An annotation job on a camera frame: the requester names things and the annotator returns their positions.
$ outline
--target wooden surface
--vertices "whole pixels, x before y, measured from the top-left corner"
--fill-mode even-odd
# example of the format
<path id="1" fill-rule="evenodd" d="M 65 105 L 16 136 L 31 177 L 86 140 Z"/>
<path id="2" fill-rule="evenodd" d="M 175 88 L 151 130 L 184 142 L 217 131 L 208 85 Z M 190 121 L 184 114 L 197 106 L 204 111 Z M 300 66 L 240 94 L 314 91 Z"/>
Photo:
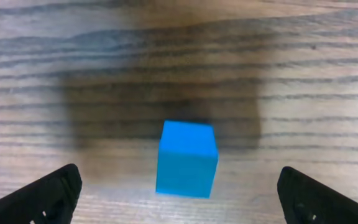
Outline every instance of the wooden surface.
<path id="1" fill-rule="evenodd" d="M 210 200 L 155 195 L 165 119 L 214 125 Z M 358 201 L 358 1 L 0 0 L 0 197 L 74 162 L 73 223 L 285 223 L 293 166 Z"/>

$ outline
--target blue cube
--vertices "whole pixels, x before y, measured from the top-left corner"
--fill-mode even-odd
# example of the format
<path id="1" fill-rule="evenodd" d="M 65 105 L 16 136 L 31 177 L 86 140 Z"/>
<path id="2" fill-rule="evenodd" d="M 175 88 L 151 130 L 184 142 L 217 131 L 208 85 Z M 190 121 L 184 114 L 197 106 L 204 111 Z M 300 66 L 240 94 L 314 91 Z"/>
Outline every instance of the blue cube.
<path id="1" fill-rule="evenodd" d="M 212 126 L 165 121 L 158 150 L 156 192 L 209 198 L 218 159 Z"/>

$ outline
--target cube front face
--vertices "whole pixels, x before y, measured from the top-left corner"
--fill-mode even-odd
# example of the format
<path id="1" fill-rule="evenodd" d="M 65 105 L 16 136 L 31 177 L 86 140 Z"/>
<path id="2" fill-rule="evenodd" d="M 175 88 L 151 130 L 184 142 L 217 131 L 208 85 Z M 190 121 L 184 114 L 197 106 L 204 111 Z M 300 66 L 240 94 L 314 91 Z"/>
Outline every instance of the cube front face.
<path id="1" fill-rule="evenodd" d="M 212 130 L 212 127 L 205 126 L 204 124 L 182 123 L 184 126 L 177 128 L 181 123 L 175 123 L 176 129 L 172 130 L 170 126 L 167 132 L 167 129 L 165 129 L 167 122 L 164 125 L 161 139 L 163 144 L 160 143 L 158 152 L 156 192 L 186 197 L 208 198 L 218 164 L 218 152 L 213 138 L 213 131 L 209 131 L 209 128 Z M 170 136 L 171 134 L 177 134 L 178 137 L 186 136 L 188 133 L 180 134 L 177 131 L 186 131 L 188 128 L 191 129 L 188 133 L 195 134 L 195 136 L 190 136 L 190 139 L 175 139 L 174 136 Z M 197 133 L 199 130 L 207 130 L 207 133 Z M 189 141 L 190 143 L 196 141 L 197 135 L 201 136 L 201 144 L 196 142 L 196 146 L 213 147 L 210 149 L 203 148 L 201 152 L 197 152 L 197 147 L 189 145 Z M 213 142 L 205 143 L 205 139 L 212 139 Z M 179 143 L 180 146 L 187 145 L 188 148 L 182 150 L 182 148 L 177 147 L 178 145 L 170 147 L 170 143 L 175 144 L 180 141 L 188 141 Z"/>

